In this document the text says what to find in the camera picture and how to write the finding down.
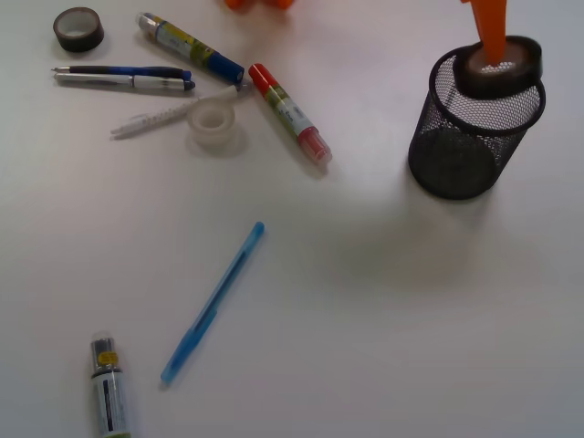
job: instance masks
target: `white pen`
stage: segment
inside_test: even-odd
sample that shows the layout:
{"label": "white pen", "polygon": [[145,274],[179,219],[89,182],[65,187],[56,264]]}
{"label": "white pen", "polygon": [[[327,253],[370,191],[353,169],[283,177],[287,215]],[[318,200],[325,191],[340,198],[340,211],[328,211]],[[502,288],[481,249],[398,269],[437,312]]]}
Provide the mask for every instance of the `white pen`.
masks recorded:
{"label": "white pen", "polygon": [[82,82],[88,85],[130,87],[133,89],[168,89],[188,91],[194,88],[194,82],[190,80],[158,78],[154,76],[56,73],[54,78],[59,82]]}
{"label": "white pen", "polygon": [[247,94],[252,88],[251,82],[243,80],[241,84],[231,85],[225,87],[221,91],[214,93],[204,98],[190,99],[188,102],[179,105],[178,107],[166,109],[154,114],[142,114],[140,116],[129,119],[126,123],[115,130],[111,130],[111,135],[114,137],[127,137],[141,130],[148,130],[157,125],[161,125],[166,121],[179,119],[184,116],[189,109],[197,103],[200,99],[215,98],[221,100],[230,100],[240,98]]}

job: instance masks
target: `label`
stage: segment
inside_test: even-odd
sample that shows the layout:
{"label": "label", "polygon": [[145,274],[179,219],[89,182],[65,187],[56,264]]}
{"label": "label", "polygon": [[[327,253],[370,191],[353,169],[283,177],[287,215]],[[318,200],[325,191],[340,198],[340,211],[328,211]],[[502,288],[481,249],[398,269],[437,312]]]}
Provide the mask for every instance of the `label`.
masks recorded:
{"label": "label", "polygon": [[294,103],[294,100],[279,85],[270,87],[267,90],[266,101],[277,113],[282,123],[294,135],[298,136],[306,128],[314,126],[298,105]]}
{"label": "label", "polygon": [[131,438],[126,423],[123,374],[109,372],[91,379],[101,438]]}
{"label": "label", "polygon": [[162,22],[156,31],[156,41],[189,58],[195,65],[207,68],[209,57],[214,53],[212,48],[158,16],[154,21]]}
{"label": "label", "polygon": [[99,365],[118,365],[118,353],[114,351],[104,351],[98,356]]}

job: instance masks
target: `blue marker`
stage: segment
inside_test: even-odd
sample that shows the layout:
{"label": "blue marker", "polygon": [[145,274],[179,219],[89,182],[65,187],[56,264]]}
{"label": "blue marker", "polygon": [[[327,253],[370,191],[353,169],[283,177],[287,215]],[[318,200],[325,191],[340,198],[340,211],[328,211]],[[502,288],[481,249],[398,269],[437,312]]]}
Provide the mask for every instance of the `blue marker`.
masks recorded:
{"label": "blue marker", "polygon": [[82,73],[90,75],[154,76],[156,78],[191,80],[189,70],[174,67],[114,67],[114,66],[71,66],[53,68],[57,73]]}
{"label": "blue marker", "polygon": [[227,271],[225,271],[223,278],[219,281],[219,284],[213,291],[213,294],[209,297],[209,300],[204,305],[203,310],[194,321],[194,324],[182,337],[181,343],[174,351],[174,354],[172,354],[171,360],[166,364],[166,368],[164,368],[164,371],[161,374],[162,381],[167,385],[171,384],[176,374],[181,370],[181,367],[203,337],[204,332],[207,331],[211,325],[215,315],[217,315],[219,303],[221,303],[221,300],[227,294],[229,287],[233,284],[237,274],[241,271],[245,261],[249,258],[249,255],[256,247],[256,244],[263,233],[264,224],[258,222],[255,224],[252,232],[249,234],[241,249],[235,256],[234,261],[231,262],[231,265],[227,268]]}
{"label": "blue marker", "polygon": [[140,13],[136,16],[136,22],[153,41],[189,58],[194,65],[234,84],[244,78],[243,67],[159,16]]}

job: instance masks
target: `orange object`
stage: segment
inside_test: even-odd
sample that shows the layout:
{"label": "orange object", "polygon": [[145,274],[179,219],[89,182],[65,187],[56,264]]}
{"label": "orange object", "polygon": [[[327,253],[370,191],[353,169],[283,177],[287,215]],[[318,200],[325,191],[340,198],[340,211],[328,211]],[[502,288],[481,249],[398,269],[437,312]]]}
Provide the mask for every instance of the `orange object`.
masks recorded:
{"label": "orange object", "polygon": [[461,0],[473,6],[476,30],[485,45],[486,62],[495,66],[505,54],[507,0]]}
{"label": "orange object", "polygon": [[[232,9],[237,9],[244,2],[245,0],[225,0],[225,3]],[[270,0],[269,3],[273,3],[280,9],[288,9],[294,3],[294,0]]]}

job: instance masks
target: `red marker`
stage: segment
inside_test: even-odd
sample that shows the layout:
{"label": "red marker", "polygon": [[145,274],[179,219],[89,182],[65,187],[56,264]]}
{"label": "red marker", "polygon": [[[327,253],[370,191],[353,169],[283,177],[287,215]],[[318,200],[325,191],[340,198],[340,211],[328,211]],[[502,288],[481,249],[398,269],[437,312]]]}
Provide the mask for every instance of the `red marker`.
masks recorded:
{"label": "red marker", "polygon": [[298,139],[298,145],[316,164],[332,159],[329,146],[320,137],[317,128],[261,64],[249,68],[249,76],[264,99],[278,115],[284,126]]}

